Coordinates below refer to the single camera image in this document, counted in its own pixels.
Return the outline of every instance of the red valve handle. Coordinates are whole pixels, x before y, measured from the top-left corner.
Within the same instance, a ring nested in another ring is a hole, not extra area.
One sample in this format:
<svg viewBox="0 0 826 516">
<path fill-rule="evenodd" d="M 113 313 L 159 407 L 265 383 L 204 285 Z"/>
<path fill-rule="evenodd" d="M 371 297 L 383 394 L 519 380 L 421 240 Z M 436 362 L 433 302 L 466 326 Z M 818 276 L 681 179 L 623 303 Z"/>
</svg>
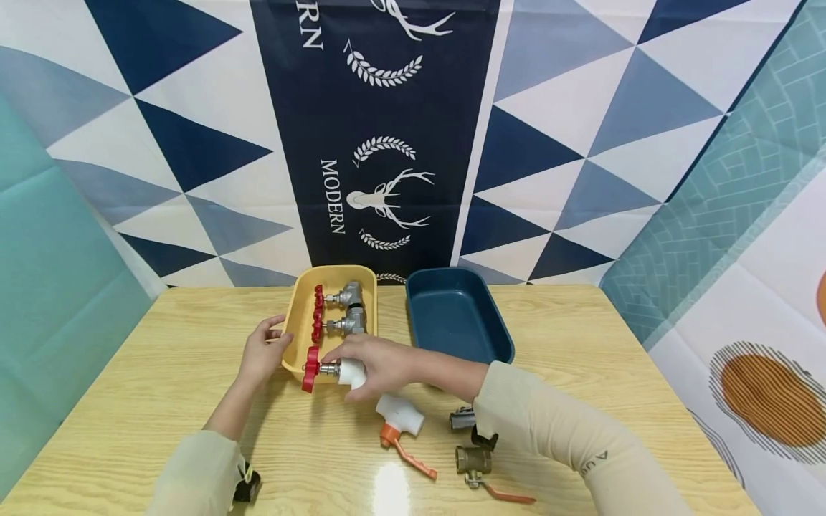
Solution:
<svg viewBox="0 0 826 516">
<path fill-rule="evenodd" d="M 310 346 L 307 349 L 307 361 L 304 364 L 304 379 L 301 380 L 301 390 L 312 394 L 312 387 L 316 383 L 316 376 L 321 369 L 318 362 L 318 346 Z"/>
</svg>

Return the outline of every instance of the beige sleeve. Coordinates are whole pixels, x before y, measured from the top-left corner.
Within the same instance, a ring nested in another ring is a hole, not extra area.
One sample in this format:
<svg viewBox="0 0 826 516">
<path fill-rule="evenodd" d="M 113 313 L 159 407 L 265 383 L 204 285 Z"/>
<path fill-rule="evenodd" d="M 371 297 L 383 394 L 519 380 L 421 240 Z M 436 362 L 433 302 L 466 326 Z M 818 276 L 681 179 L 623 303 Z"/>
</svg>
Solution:
<svg viewBox="0 0 826 516">
<path fill-rule="evenodd" d="M 692 514 L 646 447 L 619 421 L 517 367 L 494 362 L 473 401 L 477 430 L 567 464 L 602 516 Z"/>
<path fill-rule="evenodd" d="M 183 438 L 155 484 L 148 516 L 226 516 L 244 458 L 238 443 L 209 430 Z"/>
</svg>

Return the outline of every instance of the white triangle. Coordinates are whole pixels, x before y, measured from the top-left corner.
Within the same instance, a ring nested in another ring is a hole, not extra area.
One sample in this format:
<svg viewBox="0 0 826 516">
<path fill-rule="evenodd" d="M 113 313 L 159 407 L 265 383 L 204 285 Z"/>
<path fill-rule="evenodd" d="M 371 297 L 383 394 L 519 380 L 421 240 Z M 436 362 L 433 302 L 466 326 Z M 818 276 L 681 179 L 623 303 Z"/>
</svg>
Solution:
<svg viewBox="0 0 826 516">
<path fill-rule="evenodd" d="M 659 206 L 646 206 L 612 213 L 556 233 L 599 254 L 617 259 L 637 238 L 657 208 Z"/>
<path fill-rule="evenodd" d="M 84 161 L 181 191 L 134 99 L 103 113 L 49 147 L 55 159 Z"/>
<path fill-rule="evenodd" d="M 798 0 L 752 0 L 646 41 L 639 48 L 727 111 Z"/>
<path fill-rule="evenodd" d="M 611 54 L 496 103 L 587 156 L 634 48 Z"/>
<path fill-rule="evenodd" d="M 258 41 L 240 34 L 137 97 L 184 118 L 260 145 L 280 148 Z"/>
<path fill-rule="evenodd" d="M 227 2 L 226 0 L 180 0 L 180 2 L 188 3 L 243 32 L 255 32 L 255 21 L 249 2 Z"/>
<path fill-rule="evenodd" d="M 579 271 L 559 274 L 558 276 L 541 277 L 530 282 L 535 285 L 599 285 L 602 277 L 608 272 L 614 262 L 602 263 L 594 267 Z"/>
<path fill-rule="evenodd" d="M 300 229 L 284 231 L 257 244 L 225 254 L 223 258 L 295 277 L 312 267 L 304 233 Z"/>
<path fill-rule="evenodd" d="M 48 59 L 129 93 L 109 47 L 83 0 L 0 2 L 0 46 Z"/>
<path fill-rule="evenodd" d="M 588 158 L 664 202 L 694 162 L 723 116 L 608 149 Z"/>
<path fill-rule="evenodd" d="M 577 182 L 584 159 L 578 159 L 526 178 L 476 194 L 525 220 L 553 231 Z"/>
<path fill-rule="evenodd" d="M 202 184 L 188 195 L 259 219 L 301 227 L 290 173 L 280 157 L 267 154 L 232 173 Z"/>
<path fill-rule="evenodd" d="M 545 249 L 545 244 L 551 234 L 543 234 L 532 239 L 520 240 L 512 244 L 505 244 L 493 249 L 478 253 L 466 254 L 462 258 L 483 267 L 515 277 L 518 280 L 528 281 L 530 273 L 539 261 L 539 255 Z"/>
<path fill-rule="evenodd" d="M 587 11 L 602 20 L 631 43 L 643 34 L 657 0 L 577 0 Z"/>
<path fill-rule="evenodd" d="M 141 239 L 217 254 L 198 215 L 183 195 L 149 208 L 116 225 L 115 229 Z"/>
<path fill-rule="evenodd" d="M 220 258 L 196 263 L 164 276 L 164 281 L 172 286 L 234 286 L 227 276 Z"/>
</svg>

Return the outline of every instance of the light wood tabletop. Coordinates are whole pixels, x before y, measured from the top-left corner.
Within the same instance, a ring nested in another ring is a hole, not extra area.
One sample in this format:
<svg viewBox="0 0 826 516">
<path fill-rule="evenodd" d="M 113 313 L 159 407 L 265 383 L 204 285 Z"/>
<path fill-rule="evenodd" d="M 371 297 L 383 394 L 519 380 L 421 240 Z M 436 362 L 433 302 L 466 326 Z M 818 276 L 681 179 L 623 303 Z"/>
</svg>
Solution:
<svg viewBox="0 0 826 516">
<path fill-rule="evenodd" d="M 757 514 L 691 416 L 593 286 L 492 286 L 515 342 L 514 364 L 625 422 L 697 514 Z M 0 514 L 141 514 L 178 442 L 196 432 L 232 382 L 244 340 L 287 310 L 291 289 L 166 291 L 43 448 Z M 381 336 L 410 343 L 403 287 L 378 292 Z M 433 388 L 402 392 L 425 413 L 405 449 L 439 471 L 431 481 L 379 446 L 374 403 L 345 405 L 346 386 L 312 395 L 284 370 L 257 401 L 241 447 L 263 477 L 233 514 L 595 514 L 582 479 L 500 444 L 486 478 L 532 506 L 472 491 L 456 473 L 448 414 L 461 402 Z"/>
</svg>

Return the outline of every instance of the triangle pattern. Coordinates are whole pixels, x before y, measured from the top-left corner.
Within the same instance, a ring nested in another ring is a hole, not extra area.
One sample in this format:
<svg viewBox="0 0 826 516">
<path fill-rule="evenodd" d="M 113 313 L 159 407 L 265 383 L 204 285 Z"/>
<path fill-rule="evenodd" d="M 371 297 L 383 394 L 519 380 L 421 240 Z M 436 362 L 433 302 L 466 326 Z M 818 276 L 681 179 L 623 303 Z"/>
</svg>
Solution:
<svg viewBox="0 0 826 516">
<path fill-rule="evenodd" d="M 722 116 L 614 147 L 588 159 L 664 202 L 708 142 Z"/>
<path fill-rule="evenodd" d="M 261 267 L 242 265 L 221 258 L 226 273 L 235 286 L 292 286 L 296 282 L 294 276 L 270 271 Z"/>
<path fill-rule="evenodd" d="M 614 213 L 556 234 L 599 254 L 619 258 L 658 209 L 659 205 L 656 205 Z"/>
<path fill-rule="evenodd" d="M 187 196 L 218 254 L 227 254 L 291 229 L 232 211 L 212 201 Z"/>
<path fill-rule="evenodd" d="M 304 234 L 298 229 L 284 231 L 257 244 L 238 249 L 222 258 L 241 265 L 282 272 L 293 277 L 299 277 L 302 272 L 312 266 Z"/>
<path fill-rule="evenodd" d="M 481 192 L 582 156 L 494 106 L 474 191 Z"/>
<path fill-rule="evenodd" d="M 590 155 L 722 114 L 637 48 Z"/>
<path fill-rule="evenodd" d="M 240 31 L 177 0 L 86 0 L 132 93 L 138 93 Z"/>
<path fill-rule="evenodd" d="M 519 285 L 522 283 L 522 280 L 518 280 L 515 277 L 510 277 L 507 274 L 502 274 L 499 271 L 494 271 L 493 269 L 484 267 L 478 263 L 469 262 L 464 258 L 459 259 L 457 266 L 465 267 L 474 271 L 476 274 L 481 276 L 488 285 Z"/>
<path fill-rule="evenodd" d="M 620 211 L 659 204 L 657 199 L 599 165 L 586 161 L 559 217 L 556 231 Z"/>
<path fill-rule="evenodd" d="M 214 258 L 214 255 L 201 253 L 179 245 L 154 242 L 128 234 L 121 234 L 121 236 L 161 277 Z"/>
<path fill-rule="evenodd" d="M 57 164 L 111 225 L 120 224 L 180 195 L 91 163 L 58 159 Z"/>
<path fill-rule="evenodd" d="M 639 44 L 725 11 L 748 0 L 657 0 Z"/>
<path fill-rule="evenodd" d="M 796 4 L 752 0 L 639 48 L 719 110 L 727 111 L 786 26 Z"/>
<path fill-rule="evenodd" d="M 48 147 L 128 96 L 68 68 L 0 47 L 0 93 Z"/>
<path fill-rule="evenodd" d="M 602 277 L 608 272 L 608 269 L 614 265 L 614 262 L 602 263 L 573 272 L 566 272 L 565 274 L 558 274 L 557 276 L 538 277 L 533 285 L 597 285 L 599 286 Z"/>
<path fill-rule="evenodd" d="M 584 163 L 584 159 L 571 161 L 476 195 L 552 231 L 559 221 Z"/>
<path fill-rule="evenodd" d="M 169 286 L 233 286 L 220 258 L 211 258 L 164 276 Z"/>
<path fill-rule="evenodd" d="M 643 33 L 656 0 L 577 0 L 585 9 L 631 43 Z"/>
<path fill-rule="evenodd" d="M 496 105 L 585 156 L 633 52 L 627 49 L 608 55 Z"/>
<path fill-rule="evenodd" d="M 554 233 L 548 239 L 548 244 L 539 256 L 536 267 L 528 279 L 536 283 L 535 280 L 538 278 L 567 274 L 612 261 L 607 256 Z"/>
<path fill-rule="evenodd" d="M 459 254 L 477 253 L 547 233 L 545 228 L 473 196 Z"/>
<path fill-rule="evenodd" d="M 129 92 L 83 0 L 60 0 L 55 8 L 31 0 L 3 0 L 2 12 L 0 46 L 34 54 Z"/>
<path fill-rule="evenodd" d="M 502 245 L 479 253 L 466 254 L 462 258 L 466 262 L 475 263 L 491 270 L 506 274 L 509 277 L 525 282 L 531 271 L 534 270 L 539 255 L 545 249 L 550 234 L 520 240 L 513 244 Z"/>
<path fill-rule="evenodd" d="M 210 129 L 162 107 L 137 102 L 185 192 L 270 153 L 264 147 Z"/>
<path fill-rule="evenodd" d="M 515 0 L 513 9 L 494 102 L 631 46 L 574 0 Z"/>
<path fill-rule="evenodd" d="M 267 154 L 222 178 L 192 189 L 190 196 L 292 228 L 301 226 L 283 156 Z"/>
<path fill-rule="evenodd" d="M 217 255 L 198 215 L 183 195 L 121 222 L 115 230 L 121 234 Z"/>
<path fill-rule="evenodd" d="M 181 191 L 133 99 L 57 141 L 49 147 L 49 154 L 55 159 L 92 163 Z"/>
<path fill-rule="evenodd" d="M 273 101 L 254 33 L 227 41 L 136 97 L 263 147 L 278 144 Z"/>
</svg>

